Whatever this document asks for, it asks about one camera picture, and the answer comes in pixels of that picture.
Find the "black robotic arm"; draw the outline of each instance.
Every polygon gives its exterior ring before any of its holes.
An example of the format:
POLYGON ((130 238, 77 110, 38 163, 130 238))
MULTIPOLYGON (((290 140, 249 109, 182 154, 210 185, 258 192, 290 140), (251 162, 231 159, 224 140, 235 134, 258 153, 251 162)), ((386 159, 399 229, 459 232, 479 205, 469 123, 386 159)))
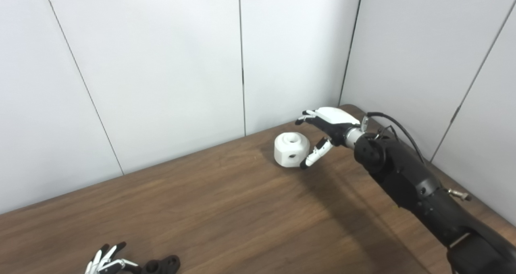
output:
POLYGON ((459 274, 516 274, 516 248, 492 228, 473 217, 451 195, 470 200, 465 193, 446 189, 427 168, 408 132, 396 120, 372 112, 362 123, 338 108, 307 110, 295 123, 315 125, 325 132, 314 151, 300 164, 306 169, 331 148, 345 146, 354 158, 401 208, 411 211, 448 248, 448 261, 459 274), (417 155, 397 138, 379 131, 368 133, 371 116, 389 118, 407 135, 417 155))

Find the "silver connector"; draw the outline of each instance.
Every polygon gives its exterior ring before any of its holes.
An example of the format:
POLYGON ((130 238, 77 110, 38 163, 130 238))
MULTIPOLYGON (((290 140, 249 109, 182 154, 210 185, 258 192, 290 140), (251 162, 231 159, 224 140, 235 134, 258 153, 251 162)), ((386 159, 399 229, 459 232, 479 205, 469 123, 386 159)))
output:
POLYGON ((354 149, 354 144, 360 138, 364 132, 358 127, 352 127, 346 132, 345 138, 345 146, 354 149))
POLYGON ((365 132, 367 130, 367 124, 369 123, 369 117, 366 115, 362 119, 362 123, 360 124, 360 131, 365 132))
POLYGON ((469 193, 461 193, 460 191, 448 189, 449 195, 452 197, 458 197, 461 201, 470 201, 472 200, 471 195, 469 193))

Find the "tabletop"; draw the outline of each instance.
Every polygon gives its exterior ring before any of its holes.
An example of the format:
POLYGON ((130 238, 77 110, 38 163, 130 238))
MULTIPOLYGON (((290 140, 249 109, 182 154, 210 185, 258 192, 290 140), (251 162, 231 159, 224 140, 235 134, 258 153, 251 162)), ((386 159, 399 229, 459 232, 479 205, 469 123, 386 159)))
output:
MULTIPOLYGON (((450 272, 446 249, 350 149, 307 170, 276 164, 274 139, 287 131, 312 145, 324 136, 291 122, 0 215, 0 272, 82 274, 103 244, 120 241, 117 257, 144 265, 176 254, 182 274, 450 272)), ((516 243, 516 228, 481 201, 462 204, 516 243)))

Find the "wall seam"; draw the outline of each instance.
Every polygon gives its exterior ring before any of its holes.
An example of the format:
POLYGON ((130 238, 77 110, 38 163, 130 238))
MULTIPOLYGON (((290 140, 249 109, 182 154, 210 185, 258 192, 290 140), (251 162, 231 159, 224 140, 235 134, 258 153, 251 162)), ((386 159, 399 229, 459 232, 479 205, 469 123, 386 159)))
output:
POLYGON ((92 102, 92 105, 94 107, 95 113, 98 117, 98 121, 100 121, 100 124, 102 126, 102 129, 104 130, 104 134, 106 134, 107 141, 109 142, 109 146, 111 147, 111 151, 113 151, 114 157, 117 160, 118 167, 120 167, 120 171, 122 172, 122 175, 125 175, 124 170, 122 169, 122 166, 120 164, 120 161, 118 160, 118 156, 116 152, 114 151, 113 144, 111 143, 111 140, 109 138, 109 135, 107 134, 106 128, 104 126, 104 123, 102 122, 102 119, 100 118, 100 115, 98 114, 98 110, 95 106, 94 100, 92 98, 92 94, 90 93, 90 90, 88 89, 88 85, 86 85, 86 82, 84 81, 83 73, 81 72, 81 69, 79 68, 79 65, 77 64, 77 60, 75 59, 75 55, 72 52, 72 48, 70 47, 70 43, 68 42, 68 39, 66 38, 65 32, 63 30, 63 27, 61 26, 61 22, 59 22, 59 18, 57 17, 57 13, 54 9, 54 6, 52 5, 52 2, 48 0, 48 4, 50 4, 50 8, 52 8, 52 12, 54 14, 54 17, 57 21, 57 25, 59 25, 59 29, 61 30, 61 34, 63 35, 64 41, 66 42, 66 45, 68 47, 68 50, 70 52, 70 55, 72 56, 73 62, 75 63, 75 67, 77 68, 77 71, 79 72, 79 76, 81 76, 81 80, 83 81, 84 87, 86 88, 86 92, 88 93, 88 96, 90 98, 90 101, 92 102))
POLYGON ((346 74, 348 72, 348 65, 350 64, 350 56, 352 54, 352 46, 353 46, 354 33, 355 33, 355 29, 356 29, 356 22, 358 20, 358 13, 360 11, 360 3, 361 2, 362 2, 362 0, 358 0, 358 6, 356 6, 356 15, 355 15, 355 22, 354 22, 354 25, 353 25, 352 39, 350 41, 350 48, 348 49, 348 58, 346 59, 346 66, 344 68, 344 77, 342 78, 341 94, 339 96, 339 102, 337 103, 337 106, 340 106, 341 105, 341 101, 342 101, 342 93, 344 91, 344 82, 346 81, 346 74))
POLYGON ((238 0, 238 20, 240 24, 240 65, 242 66, 242 103, 243 103, 243 135, 247 136, 246 124, 246 89, 243 81, 243 36, 242 36, 242 4, 238 0))
POLYGON ((448 127, 446 128, 446 131, 444 131, 443 137, 441 138, 439 144, 437 145, 437 148, 435 148, 435 151, 434 151, 434 153, 432 155, 432 158, 430 159, 430 162, 433 162, 433 159, 435 158, 435 155, 437 154, 437 151, 439 151, 439 149, 441 148, 441 145, 442 145, 442 143, 444 141, 444 138, 446 138, 446 135, 448 134, 448 131, 452 127, 452 124, 455 121, 455 118, 459 114, 459 111, 462 108, 462 105, 464 104, 464 101, 466 100, 466 97, 470 93, 470 90, 473 87, 473 84, 475 83, 477 77, 479 76, 479 74, 480 74, 480 72, 481 72, 481 70, 483 68, 483 65, 485 64, 485 61, 488 59, 489 54, 491 53, 491 51, 492 51, 496 41, 498 40, 498 37, 500 36, 501 31, 503 30, 503 28, 505 26, 505 23, 507 23, 507 19, 509 19, 510 15, 512 13, 512 10, 514 9, 514 5, 515 4, 516 4, 516 0, 513 0, 512 5, 509 8, 509 12, 507 13, 507 15, 505 15, 505 18, 504 18, 503 22, 501 23, 501 26, 498 29, 498 32, 496 33, 496 35, 495 35, 495 37, 494 37, 494 39, 493 39, 493 41, 491 43, 491 46, 489 46, 489 49, 488 49, 487 53, 485 54, 484 58, 482 59, 482 62, 480 64, 479 68, 477 69, 477 72, 475 73, 475 76, 473 77, 473 80, 471 81, 471 83, 470 83, 470 85, 468 87, 468 90, 466 90, 466 94, 464 94, 464 97, 462 98, 462 101, 460 102, 459 106, 455 110, 455 113, 454 113, 453 117, 451 118, 450 123, 448 124, 448 127))

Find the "white cylindrical block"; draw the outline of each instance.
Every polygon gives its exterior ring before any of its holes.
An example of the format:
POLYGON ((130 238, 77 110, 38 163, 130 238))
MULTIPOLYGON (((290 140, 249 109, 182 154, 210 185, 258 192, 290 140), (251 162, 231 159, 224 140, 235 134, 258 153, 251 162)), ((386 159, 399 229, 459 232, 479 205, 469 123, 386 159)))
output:
POLYGON ((274 159, 283 167, 299 167, 309 150, 308 138, 297 132, 279 134, 274 140, 274 159))

